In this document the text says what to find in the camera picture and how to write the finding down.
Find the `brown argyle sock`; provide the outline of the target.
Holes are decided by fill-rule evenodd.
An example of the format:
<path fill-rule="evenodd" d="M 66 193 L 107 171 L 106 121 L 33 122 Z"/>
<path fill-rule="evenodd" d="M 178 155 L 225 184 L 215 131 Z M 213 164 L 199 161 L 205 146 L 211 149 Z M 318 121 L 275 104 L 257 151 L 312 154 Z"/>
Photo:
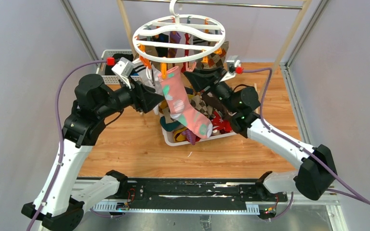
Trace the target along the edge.
<path fill-rule="evenodd" d="M 198 112 L 202 113 L 208 118 L 214 118 L 214 108 L 205 103 L 200 95 L 195 95 L 191 98 L 190 104 Z"/>

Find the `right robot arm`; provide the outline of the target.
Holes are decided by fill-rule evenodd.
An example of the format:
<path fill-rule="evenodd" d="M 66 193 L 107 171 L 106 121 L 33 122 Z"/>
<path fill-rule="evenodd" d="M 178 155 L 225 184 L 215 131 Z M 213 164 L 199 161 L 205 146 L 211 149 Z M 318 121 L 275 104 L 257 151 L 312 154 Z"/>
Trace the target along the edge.
<path fill-rule="evenodd" d="M 224 81 L 226 74 L 223 68 L 184 73 L 195 91 L 211 93 L 232 113 L 230 125 L 235 133 L 270 148 L 297 169 L 264 173 L 256 187 L 257 196 L 267 201 L 276 193 L 299 192 L 310 200 L 318 200 L 334 182 L 337 173 L 330 148 L 299 141 L 270 125 L 262 113 L 255 112 L 262 108 L 256 88 L 246 85 L 233 89 Z"/>

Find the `orange clothes clip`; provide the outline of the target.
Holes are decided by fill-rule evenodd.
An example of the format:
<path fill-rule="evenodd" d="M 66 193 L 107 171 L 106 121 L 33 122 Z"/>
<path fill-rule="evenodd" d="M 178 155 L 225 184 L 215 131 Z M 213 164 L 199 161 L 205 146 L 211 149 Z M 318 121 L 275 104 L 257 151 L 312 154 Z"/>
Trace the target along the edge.
<path fill-rule="evenodd" d="M 161 71 L 161 80 L 165 80 L 167 78 L 167 71 L 168 71 L 168 65 L 167 63 L 160 63 L 160 71 Z"/>

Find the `white round clip hanger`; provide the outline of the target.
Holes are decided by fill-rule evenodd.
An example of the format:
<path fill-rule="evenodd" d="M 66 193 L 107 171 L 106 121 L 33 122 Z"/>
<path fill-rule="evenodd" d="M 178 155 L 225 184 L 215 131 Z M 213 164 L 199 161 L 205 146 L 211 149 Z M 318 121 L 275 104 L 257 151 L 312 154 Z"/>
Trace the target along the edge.
<path fill-rule="evenodd" d="M 225 28 L 217 20 L 198 14 L 180 14 L 177 1 L 169 3 L 170 15 L 140 26 L 132 36 L 135 51 L 144 61 L 157 63 L 208 63 L 222 55 Z"/>

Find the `pink patterned sock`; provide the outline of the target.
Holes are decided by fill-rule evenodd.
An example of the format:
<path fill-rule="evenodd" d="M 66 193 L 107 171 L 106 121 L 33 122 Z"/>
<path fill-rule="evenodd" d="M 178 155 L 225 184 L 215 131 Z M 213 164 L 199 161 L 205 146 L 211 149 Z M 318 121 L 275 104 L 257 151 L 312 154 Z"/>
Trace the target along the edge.
<path fill-rule="evenodd" d="M 168 103 L 170 117 L 189 129 L 197 137 L 207 139 L 211 136 L 213 125 L 201 112 L 190 103 L 181 78 L 181 71 L 175 66 L 159 74 L 159 80 L 165 100 Z"/>

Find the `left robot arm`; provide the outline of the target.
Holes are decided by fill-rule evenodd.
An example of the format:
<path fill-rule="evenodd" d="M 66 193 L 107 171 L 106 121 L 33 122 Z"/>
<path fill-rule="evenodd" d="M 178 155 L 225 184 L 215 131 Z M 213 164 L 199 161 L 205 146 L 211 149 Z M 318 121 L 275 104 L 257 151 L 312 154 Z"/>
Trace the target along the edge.
<path fill-rule="evenodd" d="M 164 99 L 133 79 L 128 86 L 112 90 L 98 74 L 83 76 L 74 92 L 71 114 L 60 129 L 57 159 L 38 197 L 21 210 L 51 231 L 72 231 L 102 200 L 112 195 L 118 199 L 128 196 L 128 178 L 115 170 L 79 192 L 72 190 L 85 159 L 106 128 L 107 117 L 122 114 L 127 107 L 148 113 Z"/>

